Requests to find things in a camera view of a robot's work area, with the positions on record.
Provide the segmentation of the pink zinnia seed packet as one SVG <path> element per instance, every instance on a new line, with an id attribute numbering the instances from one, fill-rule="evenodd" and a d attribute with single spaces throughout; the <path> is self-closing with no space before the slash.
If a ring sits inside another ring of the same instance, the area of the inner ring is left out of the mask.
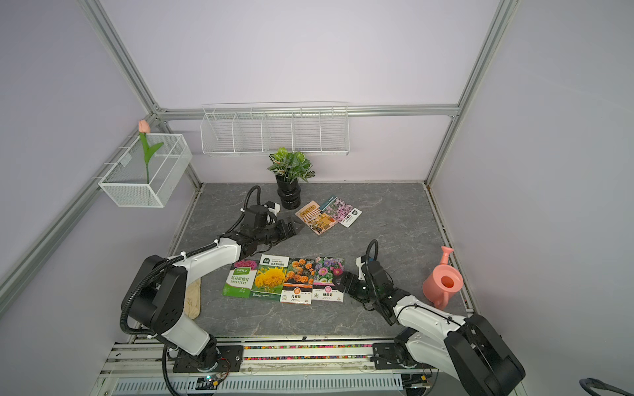
<path id="1" fill-rule="evenodd" d="M 343 292 L 335 287 L 335 277 L 341 276 L 344 260 L 336 257 L 317 257 L 313 276 L 313 301 L 343 302 Z"/>

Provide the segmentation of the yellow marigold seed packet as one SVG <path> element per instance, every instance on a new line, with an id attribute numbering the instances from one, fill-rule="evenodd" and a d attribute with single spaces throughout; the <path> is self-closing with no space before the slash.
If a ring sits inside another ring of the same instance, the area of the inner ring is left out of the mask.
<path id="1" fill-rule="evenodd" d="M 290 257 L 263 254 L 256 271 L 250 297 L 280 302 L 289 263 Z"/>

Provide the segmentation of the green seed packet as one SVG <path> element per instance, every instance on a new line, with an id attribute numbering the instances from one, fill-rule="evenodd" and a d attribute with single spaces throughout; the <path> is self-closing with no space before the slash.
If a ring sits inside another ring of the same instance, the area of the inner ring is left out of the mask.
<path id="1" fill-rule="evenodd" d="M 235 262 L 229 269 L 222 295 L 235 298 L 249 298 L 259 264 L 253 260 Z"/>

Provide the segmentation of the orange marigold seed packet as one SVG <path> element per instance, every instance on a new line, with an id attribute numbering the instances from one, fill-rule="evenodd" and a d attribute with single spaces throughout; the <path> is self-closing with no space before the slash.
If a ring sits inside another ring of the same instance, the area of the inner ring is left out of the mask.
<path id="1" fill-rule="evenodd" d="M 292 257 L 282 285 L 281 302 L 311 305 L 315 277 L 315 260 Z"/>

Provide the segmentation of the purple flower seed packet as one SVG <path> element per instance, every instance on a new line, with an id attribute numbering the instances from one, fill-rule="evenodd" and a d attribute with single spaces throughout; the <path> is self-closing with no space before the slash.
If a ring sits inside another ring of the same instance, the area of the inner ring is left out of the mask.
<path id="1" fill-rule="evenodd" d="M 320 206 L 320 210 L 345 228 L 350 228 L 363 213 L 338 196 L 331 196 Z"/>

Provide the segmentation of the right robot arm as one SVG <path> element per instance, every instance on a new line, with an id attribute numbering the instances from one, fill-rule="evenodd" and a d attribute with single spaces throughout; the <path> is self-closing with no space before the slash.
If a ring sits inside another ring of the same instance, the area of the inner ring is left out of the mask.
<path id="1" fill-rule="evenodd" d="M 399 333 L 387 351 L 376 350 L 376 368 L 428 365 L 460 381 L 470 395 L 509 395 L 526 371 L 490 322 L 479 314 L 465 318 L 436 309 L 394 285 L 378 261 L 361 272 L 341 272 L 335 288 L 379 313 Z"/>

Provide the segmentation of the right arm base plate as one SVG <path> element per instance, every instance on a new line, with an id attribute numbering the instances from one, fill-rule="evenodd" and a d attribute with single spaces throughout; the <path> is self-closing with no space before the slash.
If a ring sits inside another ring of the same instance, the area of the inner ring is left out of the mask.
<path id="1" fill-rule="evenodd" d="M 372 353 L 369 360 L 377 370 L 434 369 L 434 366 L 415 361 L 405 347 L 400 344 L 393 342 L 373 343 L 371 347 Z"/>

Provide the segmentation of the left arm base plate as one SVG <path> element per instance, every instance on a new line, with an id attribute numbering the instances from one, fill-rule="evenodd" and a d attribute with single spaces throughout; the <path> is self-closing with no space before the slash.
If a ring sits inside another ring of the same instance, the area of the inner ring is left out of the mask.
<path id="1" fill-rule="evenodd" d="M 179 351 L 173 364 L 174 373 L 238 372 L 243 362 L 244 347 L 218 345 L 198 356 Z"/>

